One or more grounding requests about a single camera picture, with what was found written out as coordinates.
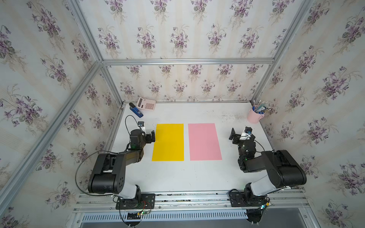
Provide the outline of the yellow rectangular paper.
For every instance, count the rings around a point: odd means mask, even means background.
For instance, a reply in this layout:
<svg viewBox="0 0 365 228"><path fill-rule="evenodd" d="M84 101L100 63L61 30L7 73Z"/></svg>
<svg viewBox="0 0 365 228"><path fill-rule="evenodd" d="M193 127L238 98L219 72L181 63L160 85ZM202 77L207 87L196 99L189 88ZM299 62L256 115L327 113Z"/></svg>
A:
<svg viewBox="0 0 365 228"><path fill-rule="evenodd" d="M184 128L182 123L157 124L153 162L184 161Z"/></svg>

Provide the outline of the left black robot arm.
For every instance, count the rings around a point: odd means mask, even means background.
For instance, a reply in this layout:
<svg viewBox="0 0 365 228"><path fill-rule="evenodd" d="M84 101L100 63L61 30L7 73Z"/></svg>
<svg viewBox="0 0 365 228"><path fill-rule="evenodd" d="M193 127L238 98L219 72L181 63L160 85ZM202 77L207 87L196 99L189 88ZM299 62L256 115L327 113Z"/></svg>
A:
<svg viewBox="0 0 365 228"><path fill-rule="evenodd" d="M98 195L112 194L127 200L139 198L139 186L126 181L126 167L140 162L146 144L155 141L155 131L146 134L135 129L130 133L130 143L124 152L99 154L88 182L88 192Z"/></svg>

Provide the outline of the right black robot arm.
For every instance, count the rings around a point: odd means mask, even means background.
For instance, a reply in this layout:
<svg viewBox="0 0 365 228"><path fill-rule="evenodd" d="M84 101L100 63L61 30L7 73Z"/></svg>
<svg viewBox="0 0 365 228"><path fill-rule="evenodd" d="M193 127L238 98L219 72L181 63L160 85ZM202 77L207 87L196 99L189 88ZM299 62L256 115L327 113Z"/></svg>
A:
<svg viewBox="0 0 365 228"><path fill-rule="evenodd" d="M232 129L229 140L238 147L238 165L241 171L267 173L261 179L246 184L242 192L237 189L230 190L228 195L232 207L265 208L270 204L270 193L307 182L306 173L288 151L258 151L258 142L252 134L252 128L246 126L242 134L237 134Z"/></svg>

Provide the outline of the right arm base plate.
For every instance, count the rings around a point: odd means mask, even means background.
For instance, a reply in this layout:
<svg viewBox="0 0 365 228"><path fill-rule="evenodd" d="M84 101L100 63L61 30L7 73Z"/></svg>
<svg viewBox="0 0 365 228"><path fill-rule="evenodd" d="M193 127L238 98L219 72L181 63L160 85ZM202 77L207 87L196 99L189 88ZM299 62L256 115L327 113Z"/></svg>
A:
<svg viewBox="0 0 365 228"><path fill-rule="evenodd" d="M270 205L270 199L267 196L255 196L252 193L240 192L232 189L228 192L231 207L255 207L260 210Z"/></svg>

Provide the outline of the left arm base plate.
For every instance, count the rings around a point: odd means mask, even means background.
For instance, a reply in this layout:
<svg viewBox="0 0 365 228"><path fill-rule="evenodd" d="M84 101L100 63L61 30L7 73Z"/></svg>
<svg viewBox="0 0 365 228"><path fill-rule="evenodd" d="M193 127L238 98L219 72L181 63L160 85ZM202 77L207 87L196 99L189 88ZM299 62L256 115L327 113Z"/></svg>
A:
<svg viewBox="0 0 365 228"><path fill-rule="evenodd" d="M154 193L142 193L133 199L118 198L116 210L150 210L155 207L156 195Z"/></svg>

